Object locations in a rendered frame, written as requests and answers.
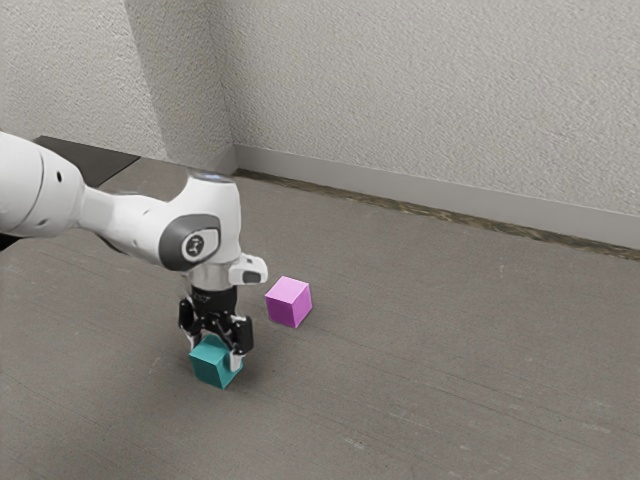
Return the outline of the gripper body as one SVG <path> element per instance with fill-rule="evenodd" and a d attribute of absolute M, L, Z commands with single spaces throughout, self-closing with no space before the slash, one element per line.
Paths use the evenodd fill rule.
<path fill-rule="evenodd" d="M 191 303 L 195 319 L 212 314 L 228 322 L 230 317 L 235 314 L 237 288 L 233 286 L 224 290 L 210 291 L 193 286 L 191 288 Z"/>

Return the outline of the teal block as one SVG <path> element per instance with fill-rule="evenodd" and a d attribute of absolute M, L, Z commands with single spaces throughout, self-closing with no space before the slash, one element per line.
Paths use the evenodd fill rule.
<path fill-rule="evenodd" d="M 198 380 L 221 390 L 227 388 L 244 367 L 243 359 L 213 334 L 202 338 L 189 353 L 189 361 Z"/>

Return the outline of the pink block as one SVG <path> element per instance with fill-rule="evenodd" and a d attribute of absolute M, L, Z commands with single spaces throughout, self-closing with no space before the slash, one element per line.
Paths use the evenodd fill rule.
<path fill-rule="evenodd" d="M 310 285 L 281 276 L 265 294 L 265 303 L 271 321 L 298 328 L 313 308 Z"/>

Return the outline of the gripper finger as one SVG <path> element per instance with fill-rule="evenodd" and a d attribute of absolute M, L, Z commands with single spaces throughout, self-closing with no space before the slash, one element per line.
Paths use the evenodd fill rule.
<path fill-rule="evenodd" d="M 185 297 L 179 302 L 178 326 L 184 333 L 191 349 L 194 349 L 203 338 L 203 320 L 191 297 Z"/>
<path fill-rule="evenodd" d="M 229 350 L 229 368 L 238 371 L 242 360 L 253 349 L 253 320 L 229 312 L 214 315 L 215 333 Z"/>

